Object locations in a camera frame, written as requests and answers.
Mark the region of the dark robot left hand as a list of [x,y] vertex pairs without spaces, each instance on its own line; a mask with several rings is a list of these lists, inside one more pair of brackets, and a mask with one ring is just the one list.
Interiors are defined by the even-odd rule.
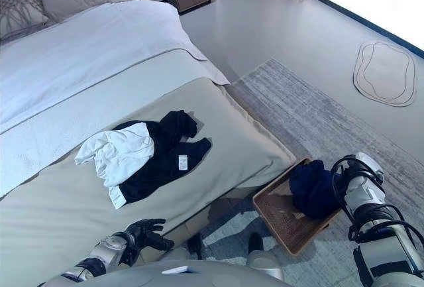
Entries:
[[165,219],[142,219],[126,228],[134,236],[136,246],[141,249],[152,247],[159,251],[170,251],[174,242],[159,234],[163,230]]

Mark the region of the dark robot right hand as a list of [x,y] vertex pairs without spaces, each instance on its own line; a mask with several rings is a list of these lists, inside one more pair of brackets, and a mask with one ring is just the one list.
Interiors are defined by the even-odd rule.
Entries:
[[359,163],[356,161],[355,155],[346,155],[342,159],[335,162],[331,169],[331,177],[333,185],[346,186],[353,178],[354,173],[359,171]]

